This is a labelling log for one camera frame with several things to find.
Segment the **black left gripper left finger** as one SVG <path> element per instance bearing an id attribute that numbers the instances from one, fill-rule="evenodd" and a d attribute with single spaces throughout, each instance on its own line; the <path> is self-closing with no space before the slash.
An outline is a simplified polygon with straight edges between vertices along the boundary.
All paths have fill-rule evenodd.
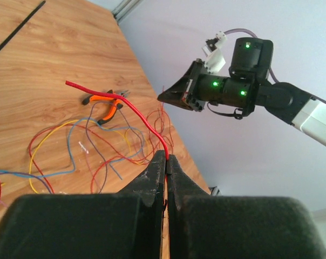
<path id="1" fill-rule="evenodd" d="M 0 221 L 0 258 L 161 258 L 166 156 L 116 193 L 23 195 Z"/>

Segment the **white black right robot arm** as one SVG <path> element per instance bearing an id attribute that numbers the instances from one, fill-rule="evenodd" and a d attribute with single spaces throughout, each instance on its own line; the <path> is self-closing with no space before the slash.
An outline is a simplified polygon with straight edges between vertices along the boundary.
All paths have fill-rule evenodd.
<path id="1" fill-rule="evenodd" d="M 158 96 L 162 103 L 201 112 L 205 107 L 234 107 L 227 117 L 240 120 L 264 107 L 270 114 L 326 146 L 326 101 L 290 83 L 268 81 L 273 42 L 239 38 L 235 42 L 229 76 L 218 72 L 225 65 L 223 33 L 206 41 L 206 60 L 196 59 L 186 73 Z"/>

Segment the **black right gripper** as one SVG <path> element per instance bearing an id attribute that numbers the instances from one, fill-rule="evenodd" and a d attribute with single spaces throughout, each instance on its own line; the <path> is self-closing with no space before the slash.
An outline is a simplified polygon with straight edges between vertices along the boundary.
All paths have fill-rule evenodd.
<path id="1" fill-rule="evenodd" d="M 174 85 L 158 95 L 157 100 L 196 112 L 202 111 L 206 104 L 227 105 L 235 107 L 235 111 L 223 115 L 241 119 L 254 111 L 253 93 L 253 80 L 210 74 L 204 62 L 197 59 Z"/>

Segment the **black zip tie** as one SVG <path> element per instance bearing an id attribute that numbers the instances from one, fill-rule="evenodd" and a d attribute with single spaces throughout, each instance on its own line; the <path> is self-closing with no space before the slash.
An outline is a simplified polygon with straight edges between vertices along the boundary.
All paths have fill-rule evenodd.
<path id="1" fill-rule="evenodd" d="M 18 34 L 22 27 L 45 5 L 46 1 L 41 1 L 20 23 L 19 25 L 0 43 L 0 51 Z"/>

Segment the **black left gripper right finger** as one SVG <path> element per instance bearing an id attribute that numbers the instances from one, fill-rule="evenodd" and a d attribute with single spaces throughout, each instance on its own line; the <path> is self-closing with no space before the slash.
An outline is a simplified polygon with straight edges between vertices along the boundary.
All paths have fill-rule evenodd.
<path id="1" fill-rule="evenodd" d="M 326 258 L 311 214 L 297 199 L 211 196 L 174 155 L 167 186 L 171 258 Z"/>

